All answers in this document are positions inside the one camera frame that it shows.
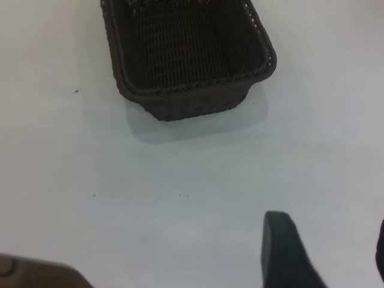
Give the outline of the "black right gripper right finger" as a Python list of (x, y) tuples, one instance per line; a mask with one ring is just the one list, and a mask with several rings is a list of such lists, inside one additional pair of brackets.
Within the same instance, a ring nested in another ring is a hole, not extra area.
[(384, 220), (380, 226), (380, 233), (376, 245), (376, 266), (381, 277), (384, 277)]

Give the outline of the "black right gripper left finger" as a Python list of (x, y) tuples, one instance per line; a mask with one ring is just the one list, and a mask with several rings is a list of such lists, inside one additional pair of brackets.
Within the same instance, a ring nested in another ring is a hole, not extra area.
[(285, 212), (268, 211), (264, 216), (263, 287), (326, 287)]

